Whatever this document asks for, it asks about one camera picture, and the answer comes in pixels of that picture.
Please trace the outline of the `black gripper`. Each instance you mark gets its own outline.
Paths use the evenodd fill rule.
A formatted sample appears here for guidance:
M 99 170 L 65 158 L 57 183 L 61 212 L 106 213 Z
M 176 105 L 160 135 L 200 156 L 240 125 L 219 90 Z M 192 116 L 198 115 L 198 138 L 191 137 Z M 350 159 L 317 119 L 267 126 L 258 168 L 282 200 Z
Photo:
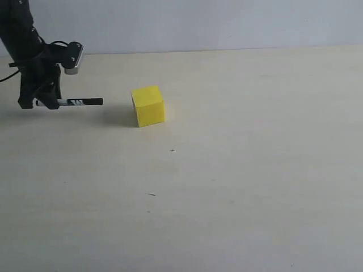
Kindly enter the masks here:
M 10 66 L 20 72 L 20 107 L 32 109 L 36 99 L 37 106 L 59 109 L 62 46 L 56 42 L 11 42 L 8 52 Z

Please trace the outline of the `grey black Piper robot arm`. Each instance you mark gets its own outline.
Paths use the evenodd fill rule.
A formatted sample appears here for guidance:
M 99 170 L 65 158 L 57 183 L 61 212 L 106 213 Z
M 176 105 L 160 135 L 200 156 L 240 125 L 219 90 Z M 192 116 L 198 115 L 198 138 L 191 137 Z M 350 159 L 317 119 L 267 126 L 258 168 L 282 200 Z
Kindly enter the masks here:
M 61 69 L 33 26 L 28 1 L 1 1 L 1 40 L 20 72 L 20 107 L 32 109 L 37 99 L 58 109 Z

